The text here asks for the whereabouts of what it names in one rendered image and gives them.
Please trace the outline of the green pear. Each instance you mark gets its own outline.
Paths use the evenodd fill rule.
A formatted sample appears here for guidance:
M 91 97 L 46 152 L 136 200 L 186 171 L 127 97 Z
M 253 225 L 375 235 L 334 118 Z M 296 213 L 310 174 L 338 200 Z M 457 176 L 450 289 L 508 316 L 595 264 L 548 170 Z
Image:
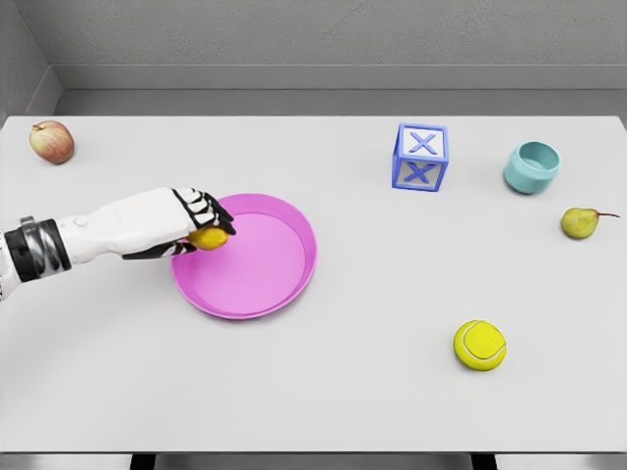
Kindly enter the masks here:
M 571 239 L 586 239 L 595 233 L 602 216 L 619 218 L 615 213 L 599 212 L 589 208 L 570 208 L 562 215 L 560 228 Z

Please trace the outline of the yellow tennis ball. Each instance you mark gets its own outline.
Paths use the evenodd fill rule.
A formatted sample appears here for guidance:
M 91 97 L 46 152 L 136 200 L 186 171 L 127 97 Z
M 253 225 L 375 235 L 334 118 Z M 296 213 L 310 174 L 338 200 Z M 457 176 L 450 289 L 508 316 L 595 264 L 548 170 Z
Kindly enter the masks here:
M 507 344 L 503 333 L 485 320 L 463 323 L 453 338 L 454 353 L 465 367 L 487 372 L 499 367 L 506 358 Z

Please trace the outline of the teal cup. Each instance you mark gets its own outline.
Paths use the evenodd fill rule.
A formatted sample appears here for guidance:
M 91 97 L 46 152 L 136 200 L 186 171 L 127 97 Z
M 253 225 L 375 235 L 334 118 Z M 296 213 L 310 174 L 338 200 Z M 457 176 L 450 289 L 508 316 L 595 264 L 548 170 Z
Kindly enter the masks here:
M 554 181 L 560 167 L 559 153 L 540 141 L 517 146 L 506 163 L 504 178 L 513 191 L 534 195 L 544 192 Z

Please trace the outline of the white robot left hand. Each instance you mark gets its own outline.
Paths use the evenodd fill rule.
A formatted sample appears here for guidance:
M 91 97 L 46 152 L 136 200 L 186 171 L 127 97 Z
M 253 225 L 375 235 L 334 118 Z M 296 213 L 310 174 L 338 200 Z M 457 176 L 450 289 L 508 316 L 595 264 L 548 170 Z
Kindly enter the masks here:
M 188 236 L 208 227 L 236 234 L 233 216 L 207 192 L 161 187 L 103 207 L 107 249 L 126 260 L 193 253 Z

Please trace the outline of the red-green apple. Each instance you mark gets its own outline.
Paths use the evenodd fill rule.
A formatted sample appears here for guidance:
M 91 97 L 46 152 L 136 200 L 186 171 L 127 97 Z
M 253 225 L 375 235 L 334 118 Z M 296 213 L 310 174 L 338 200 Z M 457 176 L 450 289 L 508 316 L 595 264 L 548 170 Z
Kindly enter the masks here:
M 72 134 L 56 120 L 34 124 L 29 133 L 29 144 L 38 157 L 53 165 L 67 162 L 74 152 Z

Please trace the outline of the blue letter X block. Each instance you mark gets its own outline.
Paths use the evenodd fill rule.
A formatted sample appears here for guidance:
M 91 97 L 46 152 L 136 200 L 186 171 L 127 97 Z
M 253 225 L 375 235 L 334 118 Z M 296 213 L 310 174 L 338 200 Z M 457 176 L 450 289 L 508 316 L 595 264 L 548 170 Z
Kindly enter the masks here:
M 392 156 L 392 187 L 438 192 L 449 161 L 446 126 L 401 122 Z

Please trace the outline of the yellow lemon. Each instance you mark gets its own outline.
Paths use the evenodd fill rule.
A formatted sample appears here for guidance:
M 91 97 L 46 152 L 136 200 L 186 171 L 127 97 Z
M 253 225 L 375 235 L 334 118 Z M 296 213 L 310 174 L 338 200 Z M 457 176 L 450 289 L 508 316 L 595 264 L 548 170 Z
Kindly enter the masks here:
M 229 234 L 217 226 L 209 226 L 193 231 L 186 237 L 188 243 L 203 251 L 212 251 L 220 248 L 227 243 L 228 239 Z

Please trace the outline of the pink round plate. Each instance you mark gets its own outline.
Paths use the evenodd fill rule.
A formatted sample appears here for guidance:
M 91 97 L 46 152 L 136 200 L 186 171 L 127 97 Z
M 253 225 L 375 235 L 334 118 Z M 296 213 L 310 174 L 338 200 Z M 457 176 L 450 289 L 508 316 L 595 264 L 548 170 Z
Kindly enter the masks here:
M 243 320 L 291 303 L 309 284 L 317 259 L 314 230 L 296 207 L 265 194 L 237 194 L 220 203 L 237 234 L 213 251 L 171 261 L 182 296 L 199 310 Z

